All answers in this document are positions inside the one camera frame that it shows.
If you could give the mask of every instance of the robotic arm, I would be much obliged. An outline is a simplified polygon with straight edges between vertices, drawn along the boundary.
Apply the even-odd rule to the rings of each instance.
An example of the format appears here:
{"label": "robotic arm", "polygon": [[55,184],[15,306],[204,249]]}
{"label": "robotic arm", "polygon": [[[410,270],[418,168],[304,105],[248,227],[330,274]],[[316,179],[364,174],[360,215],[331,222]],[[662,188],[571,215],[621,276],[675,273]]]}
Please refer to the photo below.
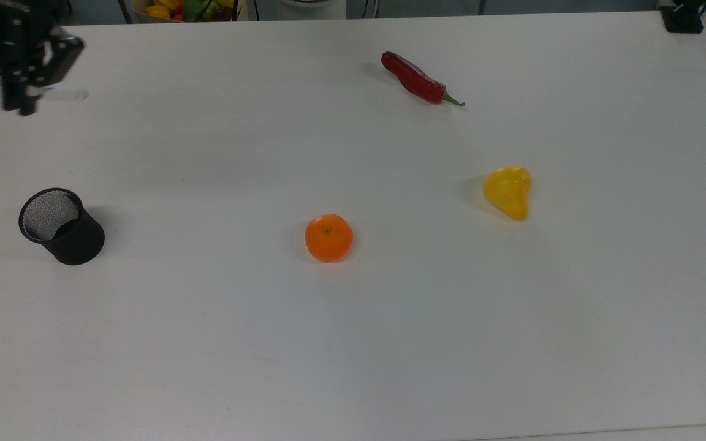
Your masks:
{"label": "robotic arm", "polygon": [[61,0],[0,0],[2,108],[28,116],[45,87],[61,81],[83,42],[58,26]]}

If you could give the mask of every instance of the fruit basket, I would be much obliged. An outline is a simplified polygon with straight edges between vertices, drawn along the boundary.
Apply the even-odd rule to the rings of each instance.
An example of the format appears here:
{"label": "fruit basket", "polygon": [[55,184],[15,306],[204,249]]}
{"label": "fruit basket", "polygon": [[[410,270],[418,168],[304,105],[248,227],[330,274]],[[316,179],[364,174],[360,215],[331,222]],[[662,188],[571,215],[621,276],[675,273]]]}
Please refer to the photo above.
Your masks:
{"label": "fruit basket", "polygon": [[[185,2],[191,3],[189,8],[184,7]],[[201,22],[247,20],[246,0],[132,0],[130,5],[140,23],[193,23],[194,17],[185,17],[185,10],[196,12],[196,16],[203,12],[198,20]]]}

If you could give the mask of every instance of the orange fruit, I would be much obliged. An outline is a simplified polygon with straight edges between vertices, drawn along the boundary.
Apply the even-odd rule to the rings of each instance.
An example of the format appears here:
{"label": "orange fruit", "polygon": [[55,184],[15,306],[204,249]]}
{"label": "orange fruit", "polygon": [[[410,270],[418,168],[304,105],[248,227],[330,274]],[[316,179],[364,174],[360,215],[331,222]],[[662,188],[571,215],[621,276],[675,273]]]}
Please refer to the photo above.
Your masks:
{"label": "orange fruit", "polygon": [[322,262],[334,262],[351,248],[353,230],[341,216],[321,214],[306,225],[305,240],[312,257]]}

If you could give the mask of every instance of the black device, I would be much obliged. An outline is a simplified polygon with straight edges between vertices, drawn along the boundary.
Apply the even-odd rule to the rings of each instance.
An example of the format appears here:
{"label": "black device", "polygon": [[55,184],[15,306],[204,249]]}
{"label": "black device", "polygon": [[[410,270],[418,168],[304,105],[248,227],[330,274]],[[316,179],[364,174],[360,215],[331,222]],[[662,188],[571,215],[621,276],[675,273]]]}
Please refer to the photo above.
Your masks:
{"label": "black device", "polygon": [[83,50],[59,27],[62,0],[0,0],[2,108],[37,111],[44,87],[59,83]]}
{"label": "black device", "polygon": [[704,24],[699,9],[706,0],[673,0],[674,6],[661,6],[664,27],[672,34],[701,34]]}

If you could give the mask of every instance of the floor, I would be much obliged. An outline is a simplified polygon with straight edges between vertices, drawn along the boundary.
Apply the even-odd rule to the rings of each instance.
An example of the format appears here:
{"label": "floor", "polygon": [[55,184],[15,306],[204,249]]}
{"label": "floor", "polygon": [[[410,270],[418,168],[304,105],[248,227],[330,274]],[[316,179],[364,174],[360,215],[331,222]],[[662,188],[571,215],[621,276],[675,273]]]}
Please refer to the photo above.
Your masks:
{"label": "floor", "polygon": [[[255,20],[253,0],[249,2],[250,20]],[[261,20],[277,20],[280,0],[258,0]],[[125,23],[116,0],[71,0],[74,25],[110,25]],[[347,0],[347,17],[360,18],[368,0]],[[640,11],[655,8],[655,0],[487,0],[485,14],[520,14],[547,12]],[[479,0],[382,0],[380,17],[435,17],[474,15]],[[135,14],[130,9],[132,19]]]}

